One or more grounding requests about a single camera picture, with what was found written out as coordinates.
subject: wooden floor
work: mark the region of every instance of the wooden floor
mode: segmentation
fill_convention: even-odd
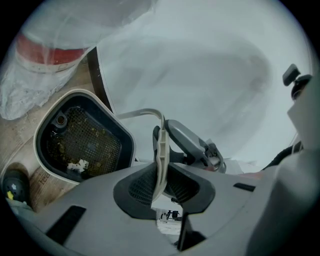
[[[35,130],[48,109],[71,89],[94,92],[87,58],[79,64],[75,75],[42,107],[34,107],[16,120],[0,117],[0,170],[1,176],[10,168],[23,169],[30,178],[31,206],[36,212],[51,203],[75,185],[47,174],[39,165],[33,149]]]

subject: white plastic bag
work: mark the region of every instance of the white plastic bag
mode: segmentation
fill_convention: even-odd
[[[154,0],[47,0],[26,21],[0,70],[0,115],[42,106],[97,43],[150,10]]]

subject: mesh filter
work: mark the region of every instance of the mesh filter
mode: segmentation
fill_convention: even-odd
[[[82,108],[66,111],[67,129],[61,134],[51,133],[47,141],[49,155],[60,164],[89,162],[84,174],[98,176],[116,170],[121,143],[102,125],[94,121]]]

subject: white sheet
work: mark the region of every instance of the white sheet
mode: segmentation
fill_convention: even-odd
[[[313,64],[306,36],[288,11],[266,0],[160,0],[122,33],[98,45],[113,111],[160,110],[211,138],[225,158],[267,165],[295,134],[282,74]],[[137,156],[152,160],[149,116],[125,120]]]

